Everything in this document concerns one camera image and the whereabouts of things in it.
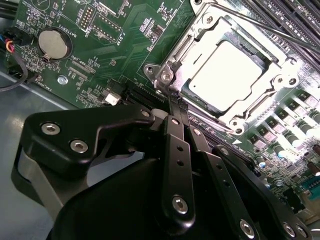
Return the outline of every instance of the green circuit board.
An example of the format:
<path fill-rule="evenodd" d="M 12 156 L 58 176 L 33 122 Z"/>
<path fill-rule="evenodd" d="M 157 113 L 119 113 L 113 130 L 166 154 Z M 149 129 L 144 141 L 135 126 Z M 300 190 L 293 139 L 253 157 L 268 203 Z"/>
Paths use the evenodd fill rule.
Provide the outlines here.
<path fill-rule="evenodd" d="M 250 4 L 255 3 L 260 4 L 262 9 L 267 1 L 243 1 L 244 4 L 238 0 L 227 2 L 235 10 L 244 12 L 245 7 L 249 8 Z M 299 9 L 301 7 L 297 0 L 288 4 L 291 4 L 291 7 L 296 5 Z M 270 14 L 279 16 L 277 12 L 272 12 L 273 8 L 277 9 L 274 5 L 265 6 Z M 257 17 L 250 11 L 247 14 Z M 320 23 L 313 15 L 305 12 L 299 14 L 302 18 L 307 16 L 308 21 L 320 29 Z M 43 30 L 59 28 L 69 35 L 72 51 L 64 59 L 49 62 L 43 60 L 37 40 L 32 45 L 16 46 L 16 51 L 22 55 L 28 69 L 40 75 L 35 81 L 36 84 L 79 108 L 100 107 L 103 103 L 99 96 L 106 88 L 112 90 L 110 84 L 114 82 L 134 85 L 145 94 L 161 100 L 142 68 L 147 63 L 160 65 L 194 18 L 189 0 L 22 0 L 14 25 L 34 35 L 36 39 Z M 289 19 L 281 19 L 284 19 L 285 28 L 289 26 Z M 296 32 L 300 34 L 300 29 L 297 28 Z M 275 39 L 270 32 L 263 33 L 270 39 Z M 303 56 L 290 50 L 287 44 L 279 40 L 275 40 L 274 44 L 288 57 L 297 59 L 301 65 L 298 72 L 300 84 L 297 87 L 279 92 L 266 112 L 246 125 L 245 133 L 241 136 L 217 131 L 195 117 L 191 117 L 191 121 L 245 156 L 252 159 L 263 156 L 267 159 L 266 167 L 261 171 L 270 183 L 271 190 L 280 197 L 291 187 L 297 194 L 306 191 L 306 188 L 301 186 L 313 177 L 307 168 L 307 162 L 320 165 L 319 155 L 312 150 L 314 145 L 320 144 L 319 131 L 315 137 L 303 136 L 299 149 L 287 149 L 292 156 L 290 160 L 275 154 L 276 140 L 266 141 L 265 147 L 258 148 L 251 138 L 261 135 L 260 127 L 266 125 L 264 121 L 268 117 L 276 111 L 287 109 L 291 101 L 299 98 L 305 91 L 311 90 L 311 97 L 318 102 L 320 75 L 317 66 L 305 62 Z M 68 83 L 59 84 L 59 76 L 67 77 Z M 295 123 L 285 125 L 282 122 L 286 128 L 283 134 L 295 133 L 296 128 L 305 121 L 313 128 L 320 129 L 320 125 L 314 121 L 314 116 L 320 111 L 319 103 L 303 106 L 307 112 L 305 116 L 292 111 Z M 282 181 L 281 186 L 276 185 L 278 180 Z"/>
<path fill-rule="evenodd" d="M 40 86 L 79 108 L 98 107 L 111 79 L 154 93 L 141 66 L 160 64 L 193 18 L 183 0 L 22 0 L 15 25 L 35 36 L 60 28 L 71 38 L 72 53 L 45 63 L 37 41 L 17 50 L 28 69 L 41 75 Z M 58 84 L 61 75 L 68 84 Z"/>

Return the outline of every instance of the black plastic bracket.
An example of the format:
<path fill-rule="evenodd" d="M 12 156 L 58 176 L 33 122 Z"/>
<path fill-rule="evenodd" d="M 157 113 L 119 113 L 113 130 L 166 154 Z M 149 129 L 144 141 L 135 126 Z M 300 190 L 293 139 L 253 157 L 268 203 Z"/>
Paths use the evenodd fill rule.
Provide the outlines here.
<path fill-rule="evenodd" d="M 149 127 L 154 120 L 151 111 L 138 104 L 36 113 L 25 120 L 20 144 L 28 157 L 61 177 L 81 178 L 97 156 L 100 140 L 111 141 L 129 128 Z M 46 123 L 58 126 L 59 133 L 46 134 Z M 83 141 L 87 150 L 72 150 L 74 140 Z"/>
<path fill-rule="evenodd" d="M 260 239 L 259 233 L 228 173 L 223 160 L 211 153 L 206 138 L 197 128 L 187 129 L 198 161 L 203 161 L 228 220 L 229 234 L 235 239 Z"/>
<path fill-rule="evenodd" d="M 167 116 L 164 128 L 164 168 L 160 220 L 170 235 L 184 234 L 196 220 L 190 146 L 184 141 L 184 125 L 176 116 Z"/>
<path fill-rule="evenodd" d="M 226 165 L 232 179 L 241 191 L 242 200 L 251 216 L 267 239 L 313 239 L 308 228 L 266 188 L 233 153 L 223 145 L 217 145 L 212 152 Z"/>

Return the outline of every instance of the black metal arm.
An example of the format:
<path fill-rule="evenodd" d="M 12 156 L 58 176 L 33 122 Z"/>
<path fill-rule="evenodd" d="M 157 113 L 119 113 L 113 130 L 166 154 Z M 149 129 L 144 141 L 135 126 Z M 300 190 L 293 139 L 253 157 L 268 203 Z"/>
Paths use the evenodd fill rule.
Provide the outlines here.
<path fill-rule="evenodd" d="M 90 166 L 133 151 L 144 159 L 88 188 Z M 165 117 L 141 105 L 28 117 L 12 181 L 55 219 L 52 240 L 312 239 L 231 150 L 211 153 L 176 98 Z"/>

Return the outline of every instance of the black cable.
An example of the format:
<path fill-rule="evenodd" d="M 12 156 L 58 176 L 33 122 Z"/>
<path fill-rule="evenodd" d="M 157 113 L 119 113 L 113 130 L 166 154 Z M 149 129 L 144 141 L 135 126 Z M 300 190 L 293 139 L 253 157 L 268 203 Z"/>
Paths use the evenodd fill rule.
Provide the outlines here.
<path fill-rule="evenodd" d="M 237 11 L 231 10 L 230 8 L 227 8 L 227 7 L 222 6 L 220 4 L 212 2 L 212 3 L 210 3 L 210 5 L 214 6 L 217 9 L 220 9 L 220 10 L 222 10 L 222 11 L 228 13 L 228 14 L 231 14 L 231 15 L 234 15 L 234 16 L 240 18 L 240 19 L 243 19 L 243 20 L 245 20 L 245 21 L 247 21 L 247 22 L 249 22 L 249 23 L 251 23 L 251 24 L 253 24 L 253 25 L 257 26 L 257 27 L 259 27 L 259 28 L 268 30 L 268 31 L 278 35 L 279 37 L 284 38 L 284 39 L 286 39 L 288 41 L 291 41 L 291 42 L 293 42 L 293 43 L 295 43 L 295 44 L 297 44 L 297 45 L 299 45 L 299 46 L 301 46 L 301 47 L 303 47 L 305 49 L 308 49 L 308 50 L 313 51 L 313 52 L 315 52 L 317 54 L 320 54 L 320 49 L 318 47 L 315 47 L 315 46 L 313 46 L 313 45 L 311 45 L 311 44 L 309 44 L 309 43 L 307 43 L 305 41 L 302 41 L 300 39 L 292 37 L 292 36 L 282 32 L 282 31 L 274 29 L 271 26 L 268 26 L 268 25 L 266 25 L 266 24 L 264 24 L 262 22 L 259 22 L 259 21 L 255 20 L 255 19 L 251 18 L 251 17 L 243 15 L 243 14 L 237 12 Z"/>
<path fill-rule="evenodd" d="M 16 18 L 16 12 L 0 9 L 0 18 L 14 20 Z"/>
<path fill-rule="evenodd" d="M 13 52 L 12 56 L 13 56 L 14 60 L 16 61 L 16 63 L 19 64 L 19 66 L 22 69 L 22 77 L 18 81 L 16 81 L 15 83 L 13 83 L 9 86 L 0 87 L 0 93 L 12 90 L 12 89 L 20 86 L 28 78 L 28 69 L 27 69 L 27 66 L 26 66 L 24 60 L 21 58 L 21 56 L 17 52 Z"/>
<path fill-rule="evenodd" d="M 7 9 L 16 12 L 18 10 L 18 6 L 19 5 L 17 3 L 0 0 L 0 8 L 2 9 Z"/>

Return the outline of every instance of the silver screw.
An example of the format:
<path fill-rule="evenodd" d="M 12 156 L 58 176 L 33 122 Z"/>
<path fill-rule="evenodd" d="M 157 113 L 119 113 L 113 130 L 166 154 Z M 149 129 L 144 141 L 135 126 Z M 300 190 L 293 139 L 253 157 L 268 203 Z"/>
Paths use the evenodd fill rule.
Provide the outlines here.
<path fill-rule="evenodd" d="M 150 117 L 150 114 L 149 114 L 147 111 L 141 110 L 141 113 L 142 113 L 142 115 L 145 116 L 145 117 Z"/>
<path fill-rule="evenodd" d="M 41 130 L 47 135 L 57 135 L 60 133 L 60 127 L 54 123 L 45 123 L 41 126 Z"/>
<path fill-rule="evenodd" d="M 173 74 L 168 70 L 163 71 L 163 73 L 161 74 L 161 79 L 165 82 L 171 81 L 173 77 Z"/>
<path fill-rule="evenodd" d="M 225 149 L 225 148 L 221 148 L 220 150 L 221 150 L 221 152 L 222 152 L 223 154 L 225 154 L 225 155 L 229 155 L 229 152 L 228 152 L 228 150 L 227 150 L 227 149 Z"/>
<path fill-rule="evenodd" d="M 283 223 L 283 228 L 291 237 L 294 238 L 296 236 L 295 231 L 287 223 Z"/>
<path fill-rule="evenodd" d="M 171 120 L 175 125 L 179 125 L 179 122 L 178 122 L 178 120 L 177 119 L 175 119 L 175 118 L 172 118 L 172 120 Z"/>
<path fill-rule="evenodd" d="M 249 239 L 255 238 L 255 231 L 246 220 L 241 219 L 240 228 Z"/>
<path fill-rule="evenodd" d="M 299 232 L 302 236 L 304 236 L 305 238 L 308 237 L 307 233 L 305 232 L 305 230 L 304 230 L 302 227 L 300 227 L 299 225 L 297 225 L 297 226 L 296 226 L 296 229 L 298 229 L 298 232 Z"/>
<path fill-rule="evenodd" d="M 172 206 L 180 214 L 186 214 L 188 212 L 188 205 L 180 196 L 175 196 L 172 199 Z"/>
<path fill-rule="evenodd" d="M 207 19 L 206 19 L 206 23 L 209 24 L 212 22 L 214 18 L 212 16 L 209 16 Z"/>
<path fill-rule="evenodd" d="M 193 132 L 195 133 L 195 135 L 200 136 L 201 132 L 198 129 L 193 129 Z"/>
<path fill-rule="evenodd" d="M 84 141 L 81 141 L 81 140 L 73 140 L 70 143 L 70 148 L 79 154 L 83 154 L 86 151 L 88 151 L 88 145 Z"/>
<path fill-rule="evenodd" d="M 61 85 L 66 85 L 68 83 L 68 78 L 63 75 L 60 75 L 60 76 L 58 76 L 57 81 Z"/>

